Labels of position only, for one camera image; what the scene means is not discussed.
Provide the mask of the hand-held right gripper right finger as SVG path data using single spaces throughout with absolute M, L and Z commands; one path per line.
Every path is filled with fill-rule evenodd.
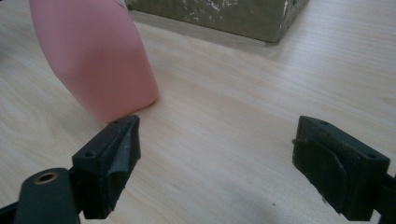
M 347 220 L 390 220 L 390 159 L 329 122 L 299 117 L 292 163 Z

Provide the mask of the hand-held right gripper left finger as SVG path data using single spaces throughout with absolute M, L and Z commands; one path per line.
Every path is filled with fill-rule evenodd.
M 87 219 L 105 219 L 115 209 L 141 158 L 140 118 L 114 120 L 73 157 L 71 176 L 78 210 Z

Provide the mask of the grey stone block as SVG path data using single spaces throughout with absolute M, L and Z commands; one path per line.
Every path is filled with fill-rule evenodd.
M 278 43 L 309 0 L 124 0 L 129 10 Z

